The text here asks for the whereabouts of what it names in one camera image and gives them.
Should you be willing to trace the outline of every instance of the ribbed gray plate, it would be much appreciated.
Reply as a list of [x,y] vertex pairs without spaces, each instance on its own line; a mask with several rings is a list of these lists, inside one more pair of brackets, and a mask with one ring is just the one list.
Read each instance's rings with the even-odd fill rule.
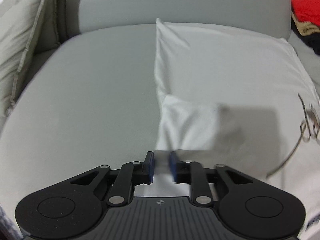
[[225,229],[211,209],[193,206],[187,197],[134,197],[128,206],[109,209],[99,225],[73,239],[245,240]]

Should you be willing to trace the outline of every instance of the gray pillow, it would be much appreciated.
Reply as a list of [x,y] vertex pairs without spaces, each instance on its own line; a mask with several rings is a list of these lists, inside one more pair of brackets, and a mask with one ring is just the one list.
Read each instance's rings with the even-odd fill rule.
[[[20,1],[22,0],[0,0],[0,18],[12,6],[18,4]],[[60,45],[56,22],[56,7],[56,0],[47,0],[44,21],[35,53],[47,51],[49,49],[55,49]]]
[[21,93],[41,32],[47,0],[22,0],[0,18],[0,117]]

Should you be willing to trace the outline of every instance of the string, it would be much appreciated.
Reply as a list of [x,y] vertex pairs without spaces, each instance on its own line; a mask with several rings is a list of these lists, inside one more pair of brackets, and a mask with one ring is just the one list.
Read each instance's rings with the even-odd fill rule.
[[[305,118],[305,120],[303,120],[301,122],[301,124],[300,124],[300,137],[299,137],[296,145],[294,146],[294,148],[292,149],[292,151],[288,155],[288,157],[279,166],[277,166],[275,169],[273,169],[270,172],[268,172],[266,178],[269,178],[273,174],[277,173],[279,170],[281,170],[289,162],[289,160],[292,158],[294,153],[297,151],[301,141],[309,142],[311,140],[311,138],[313,138],[319,144],[319,142],[318,142],[318,134],[319,134],[320,128],[319,128],[319,124],[318,124],[317,118],[315,116],[316,114],[314,112],[312,112],[312,110],[308,110],[307,111],[306,110],[306,106],[305,106],[300,94],[298,94],[298,97],[299,97],[299,99],[301,101],[301,104],[302,104],[302,107],[303,107],[304,118]],[[313,133],[311,133],[308,116],[313,121],[313,129],[312,129]]]

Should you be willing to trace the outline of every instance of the sofa backrest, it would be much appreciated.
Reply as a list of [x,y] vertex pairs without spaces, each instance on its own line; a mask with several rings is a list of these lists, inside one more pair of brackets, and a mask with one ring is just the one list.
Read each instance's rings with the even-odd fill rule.
[[66,0],[69,37],[101,28],[165,22],[208,23],[289,38],[291,0]]

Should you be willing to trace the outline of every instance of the stack of folded clothes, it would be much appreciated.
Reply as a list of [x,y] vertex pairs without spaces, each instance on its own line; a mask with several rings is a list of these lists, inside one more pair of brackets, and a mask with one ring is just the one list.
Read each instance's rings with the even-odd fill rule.
[[292,0],[291,28],[320,55],[320,0]]

